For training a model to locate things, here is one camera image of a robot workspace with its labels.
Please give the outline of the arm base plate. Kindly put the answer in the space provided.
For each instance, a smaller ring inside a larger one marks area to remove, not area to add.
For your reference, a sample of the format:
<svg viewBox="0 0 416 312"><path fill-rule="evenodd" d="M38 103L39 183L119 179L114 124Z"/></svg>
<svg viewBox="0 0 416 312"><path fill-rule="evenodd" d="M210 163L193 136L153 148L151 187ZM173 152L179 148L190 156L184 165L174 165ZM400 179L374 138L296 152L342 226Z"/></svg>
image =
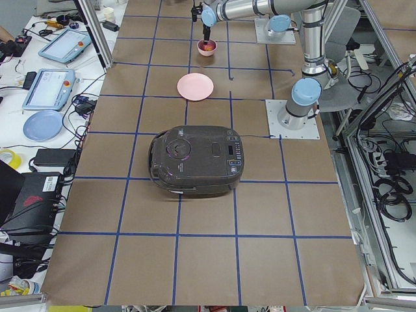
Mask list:
<svg viewBox="0 0 416 312"><path fill-rule="evenodd" d="M294 45L296 43L291 18L287 15L256 18L254 23L258 44Z"/></svg>
<svg viewBox="0 0 416 312"><path fill-rule="evenodd" d="M269 136L274 139L319 140L319 130L313 109L307 116L294 117L286 110L287 100L266 99Z"/></svg>

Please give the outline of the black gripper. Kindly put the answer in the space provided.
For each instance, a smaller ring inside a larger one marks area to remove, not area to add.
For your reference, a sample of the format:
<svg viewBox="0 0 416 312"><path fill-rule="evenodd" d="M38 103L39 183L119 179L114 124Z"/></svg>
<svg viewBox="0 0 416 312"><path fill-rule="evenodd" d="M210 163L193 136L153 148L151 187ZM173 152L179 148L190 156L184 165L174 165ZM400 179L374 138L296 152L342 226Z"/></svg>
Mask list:
<svg viewBox="0 0 416 312"><path fill-rule="evenodd" d="M210 40L210 27L209 26L206 26L206 25L203 26L203 39L204 39L203 44L205 46L208 45L209 40Z"/></svg>

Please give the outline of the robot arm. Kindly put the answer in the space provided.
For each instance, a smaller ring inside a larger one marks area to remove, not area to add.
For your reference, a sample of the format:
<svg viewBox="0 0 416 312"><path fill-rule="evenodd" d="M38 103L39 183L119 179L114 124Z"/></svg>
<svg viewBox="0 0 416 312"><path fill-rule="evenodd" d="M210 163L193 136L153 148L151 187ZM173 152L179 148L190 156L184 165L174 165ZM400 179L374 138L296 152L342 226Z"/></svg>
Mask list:
<svg viewBox="0 0 416 312"><path fill-rule="evenodd" d="M278 112L278 122L288 130L299 130L320 112L319 99L330 81L324 43L327 1L283 1L281 13L301 15L304 34L302 78L292 87L291 97Z"/></svg>
<svg viewBox="0 0 416 312"><path fill-rule="evenodd" d="M220 21L255 18L259 44L293 45L294 31L291 14L299 12L307 53L324 51L324 1L204 1L192 9L192 20L200 16L203 42L211 35L211 27Z"/></svg>

